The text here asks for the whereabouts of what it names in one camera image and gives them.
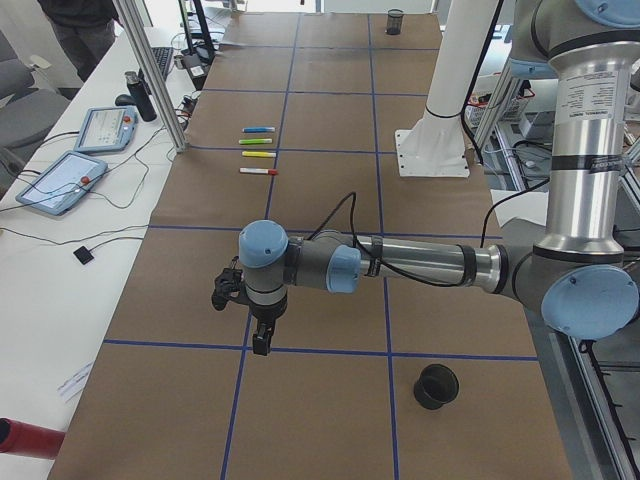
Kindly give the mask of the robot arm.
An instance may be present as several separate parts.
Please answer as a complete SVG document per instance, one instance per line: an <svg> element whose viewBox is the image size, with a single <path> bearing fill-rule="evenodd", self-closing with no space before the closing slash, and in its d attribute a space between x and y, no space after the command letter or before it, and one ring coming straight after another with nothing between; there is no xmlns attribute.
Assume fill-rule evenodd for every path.
<svg viewBox="0 0 640 480"><path fill-rule="evenodd" d="M289 286L350 293L364 276L476 286L581 340L624 327L638 311L639 289L622 267L613 223L625 100L638 57L635 1L518 2L513 61L548 65L558 78L545 229L522 246L473 248L336 232L305 239L255 221L239 237L239 301L257 321L254 352L269 353Z"/></svg>

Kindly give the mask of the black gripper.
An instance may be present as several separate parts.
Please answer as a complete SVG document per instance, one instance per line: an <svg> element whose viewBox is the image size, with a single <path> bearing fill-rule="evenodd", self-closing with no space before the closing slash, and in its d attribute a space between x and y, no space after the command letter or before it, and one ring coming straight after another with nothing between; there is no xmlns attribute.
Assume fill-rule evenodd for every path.
<svg viewBox="0 0 640 480"><path fill-rule="evenodd" d="M287 297L271 305L260 305L254 301L249 303L250 312L257 320L257 326L264 325L268 331L256 332L252 336L253 353L267 356L271 352L271 333L275 332L276 321L284 315L287 309Z"/></svg>

